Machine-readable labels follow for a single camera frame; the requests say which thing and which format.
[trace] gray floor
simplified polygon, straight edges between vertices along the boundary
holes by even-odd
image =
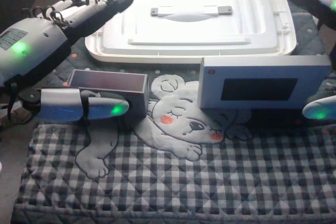
[[[46,6],[58,0],[36,0],[35,6]],[[336,32],[322,27],[321,38],[329,53],[336,41]],[[17,126],[0,133],[0,162],[3,170],[0,173],[0,224],[9,224],[16,195],[19,189],[20,176],[27,158],[27,145],[36,123]]]

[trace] orange cheek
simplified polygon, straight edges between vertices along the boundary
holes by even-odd
[[[211,134],[211,139],[220,141],[223,139],[223,135],[220,133],[213,133]]]
[[[164,124],[172,124],[173,119],[168,115],[164,115],[163,117],[161,117],[161,122]]]

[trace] bear face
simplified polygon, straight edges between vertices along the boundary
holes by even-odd
[[[198,144],[220,143],[226,129],[237,118],[237,110],[219,114],[202,111],[197,104],[198,81],[183,84],[174,92],[161,96],[152,110],[154,123],[164,134],[179,140]]]

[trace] small box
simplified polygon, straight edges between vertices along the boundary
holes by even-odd
[[[303,109],[330,74],[328,56],[205,57],[201,109]]]
[[[75,69],[69,77],[68,87],[99,92],[101,97],[106,98],[121,95],[130,105],[126,115],[147,115],[150,95],[147,74]]]

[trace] white plastic lid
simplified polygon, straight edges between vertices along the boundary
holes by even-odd
[[[134,0],[86,46],[101,61],[199,63],[204,56],[288,55],[296,34],[287,0]]]

